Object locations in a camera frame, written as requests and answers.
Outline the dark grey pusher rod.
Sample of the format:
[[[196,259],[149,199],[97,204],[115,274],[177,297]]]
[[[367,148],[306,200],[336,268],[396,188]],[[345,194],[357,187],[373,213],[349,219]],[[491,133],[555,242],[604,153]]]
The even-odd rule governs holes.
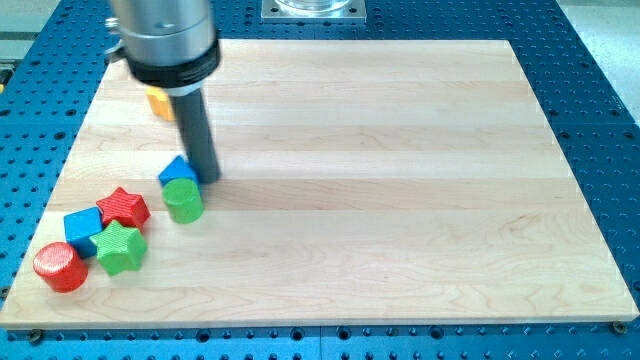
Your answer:
[[[221,169],[201,89],[171,93],[169,100],[185,154],[199,182],[216,182],[221,176]]]

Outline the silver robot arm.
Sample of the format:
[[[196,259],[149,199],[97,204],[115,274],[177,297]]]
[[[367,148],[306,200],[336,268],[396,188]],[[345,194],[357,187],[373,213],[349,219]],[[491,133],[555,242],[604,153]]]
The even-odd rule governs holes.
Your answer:
[[[124,60],[139,82],[163,89],[185,154],[200,182],[221,176],[208,113],[204,80],[220,63],[221,51],[207,0],[110,0],[105,21],[118,43],[109,62]]]

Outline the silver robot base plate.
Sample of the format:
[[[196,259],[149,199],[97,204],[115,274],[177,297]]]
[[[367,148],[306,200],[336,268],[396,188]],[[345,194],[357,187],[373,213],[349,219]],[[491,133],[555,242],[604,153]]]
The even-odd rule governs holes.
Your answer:
[[[263,23],[365,23],[365,0],[262,0]]]

